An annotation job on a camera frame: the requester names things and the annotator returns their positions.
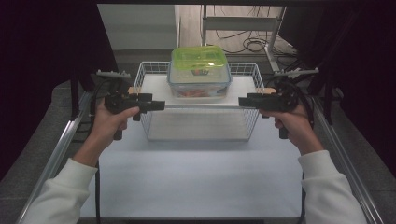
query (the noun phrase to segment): white panel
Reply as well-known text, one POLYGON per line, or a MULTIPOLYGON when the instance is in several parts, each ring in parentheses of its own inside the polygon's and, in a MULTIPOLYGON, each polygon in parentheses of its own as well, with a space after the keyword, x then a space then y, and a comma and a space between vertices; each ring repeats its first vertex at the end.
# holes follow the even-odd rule
POLYGON ((113 49, 174 49, 173 5, 98 5, 113 49))
MULTIPOLYGON (((140 122, 102 154, 103 217, 297 217, 299 152, 259 119, 248 142, 150 142, 140 122)), ((81 209, 94 217, 92 192, 81 209)))

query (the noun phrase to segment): hand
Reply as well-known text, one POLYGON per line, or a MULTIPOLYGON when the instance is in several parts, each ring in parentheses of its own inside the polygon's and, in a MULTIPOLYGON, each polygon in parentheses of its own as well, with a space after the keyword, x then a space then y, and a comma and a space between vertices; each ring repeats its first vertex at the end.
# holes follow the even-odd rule
POLYGON ((286 127, 289 131, 289 140, 299 148, 301 155, 323 149, 323 145, 312 130, 306 112, 301 105, 297 105, 289 113, 265 111, 262 109, 260 113, 267 117, 274 117, 275 126, 278 129, 286 127))
POLYGON ((105 101, 102 100, 96 109, 91 134, 73 157, 73 160, 85 165, 95 166, 100 154, 113 142, 113 135, 116 130, 125 130, 128 118, 138 112, 139 107, 133 107, 114 115, 106 109, 105 101))

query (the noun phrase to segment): white wall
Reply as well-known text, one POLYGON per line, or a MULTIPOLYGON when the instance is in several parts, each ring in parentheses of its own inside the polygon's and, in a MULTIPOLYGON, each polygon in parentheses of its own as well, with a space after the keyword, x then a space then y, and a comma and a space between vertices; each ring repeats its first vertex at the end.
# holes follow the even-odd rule
POLYGON ((111 48, 174 49, 177 24, 173 5, 98 4, 111 48))

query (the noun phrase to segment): white wire basket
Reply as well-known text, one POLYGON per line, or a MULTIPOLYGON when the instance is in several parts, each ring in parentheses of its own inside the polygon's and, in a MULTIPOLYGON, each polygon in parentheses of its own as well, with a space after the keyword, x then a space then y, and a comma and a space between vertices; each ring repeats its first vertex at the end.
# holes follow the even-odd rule
POLYGON ((233 83, 221 99, 180 100, 166 82, 169 62, 142 62, 134 93, 153 93, 153 100, 165 101, 164 111, 141 115, 150 141, 248 141, 256 124, 257 109, 242 108, 238 97, 263 93, 262 76, 255 63, 228 63, 233 83))

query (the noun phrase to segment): black handheld controller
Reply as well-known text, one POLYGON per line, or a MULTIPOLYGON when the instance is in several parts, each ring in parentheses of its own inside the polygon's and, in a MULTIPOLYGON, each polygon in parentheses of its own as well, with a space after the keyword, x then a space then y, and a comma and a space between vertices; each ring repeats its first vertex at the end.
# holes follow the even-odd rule
MULTIPOLYGON (((299 98, 297 92, 283 82, 276 84, 276 93, 248 93, 247 97, 239 97, 239 106, 254 107, 266 111, 290 112, 298 104, 299 98)), ((279 138, 288 138, 288 130, 285 127, 279 130, 279 138)))
MULTIPOLYGON (((113 114, 119 114, 135 106, 139 107, 139 113, 134 115, 133 120, 139 121, 141 113, 146 114, 148 111, 165 110, 165 101, 152 101, 151 93, 115 93, 105 97, 105 107, 113 114)), ((114 140, 121 139, 122 131, 116 131, 114 140)))

